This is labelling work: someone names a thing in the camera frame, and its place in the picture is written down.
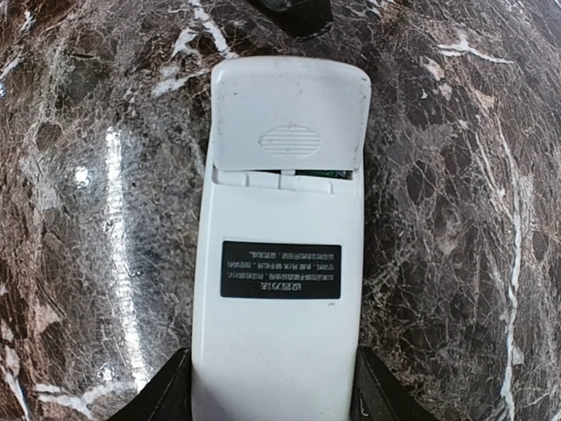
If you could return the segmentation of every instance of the dark marble countertop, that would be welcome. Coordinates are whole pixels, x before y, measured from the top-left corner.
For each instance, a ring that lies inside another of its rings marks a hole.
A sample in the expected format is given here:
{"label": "dark marble countertop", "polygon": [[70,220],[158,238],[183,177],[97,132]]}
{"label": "dark marble countertop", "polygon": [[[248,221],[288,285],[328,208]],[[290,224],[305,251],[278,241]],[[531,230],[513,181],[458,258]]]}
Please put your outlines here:
{"label": "dark marble countertop", "polygon": [[188,346],[219,61],[373,83],[361,341],[445,421],[561,419],[561,5],[0,1],[0,419],[104,419]]}

